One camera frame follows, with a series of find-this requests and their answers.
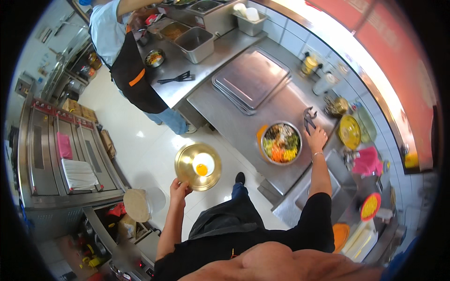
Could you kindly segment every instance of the black shoe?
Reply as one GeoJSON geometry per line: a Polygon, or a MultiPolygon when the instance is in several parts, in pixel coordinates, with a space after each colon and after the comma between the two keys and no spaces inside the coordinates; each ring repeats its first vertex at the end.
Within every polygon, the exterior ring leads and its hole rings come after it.
{"type": "Polygon", "coordinates": [[[239,172],[239,173],[236,175],[236,180],[235,180],[235,182],[236,182],[236,183],[242,183],[242,185],[245,184],[245,175],[244,175],[243,172],[239,172]]]}

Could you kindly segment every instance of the pink cloth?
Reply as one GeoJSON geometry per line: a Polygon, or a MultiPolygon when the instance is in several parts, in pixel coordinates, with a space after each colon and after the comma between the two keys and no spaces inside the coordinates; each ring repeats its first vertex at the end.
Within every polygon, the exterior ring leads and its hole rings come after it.
{"type": "Polygon", "coordinates": [[[70,146],[69,136],[60,132],[56,133],[58,139],[58,149],[61,158],[72,160],[72,147],[70,146]]]}
{"type": "Polygon", "coordinates": [[[358,151],[359,157],[355,158],[355,166],[351,170],[353,173],[364,176],[371,176],[373,172],[380,176],[383,171],[383,163],[378,159],[377,149],[368,147],[358,151]]]}

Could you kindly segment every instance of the tray lid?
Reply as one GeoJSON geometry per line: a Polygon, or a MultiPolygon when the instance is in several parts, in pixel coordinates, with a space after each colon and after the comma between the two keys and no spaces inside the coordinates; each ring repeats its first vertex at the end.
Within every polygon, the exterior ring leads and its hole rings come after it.
{"type": "Polygon", "coordinates": [[[286,65],[252,46],[214,75],[212,81],[255,109],[289,73],[286,65]]]}

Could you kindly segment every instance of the white towel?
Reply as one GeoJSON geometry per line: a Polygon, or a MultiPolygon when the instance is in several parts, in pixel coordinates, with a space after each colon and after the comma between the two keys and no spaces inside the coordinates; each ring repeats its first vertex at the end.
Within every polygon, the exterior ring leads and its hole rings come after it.
{"type": "Polygon", "coordinates": [[[69,159],[61,159],[61,161],[69,188],[94,189],[93,185],[99,183],[89,163],[69,159]]]}

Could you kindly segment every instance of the light blue shirt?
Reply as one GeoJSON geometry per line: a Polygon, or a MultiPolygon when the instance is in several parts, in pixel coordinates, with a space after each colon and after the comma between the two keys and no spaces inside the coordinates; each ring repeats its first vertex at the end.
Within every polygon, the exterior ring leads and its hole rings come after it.
{"type": "Polygon", "coordinates": [[[97,5],[90,16],[92,42],[107,64],[113,65],[125,41],[126,22],[130,13],[122,15],[122,23],[117,22],[117,7],[120,0],[97,5]]]}

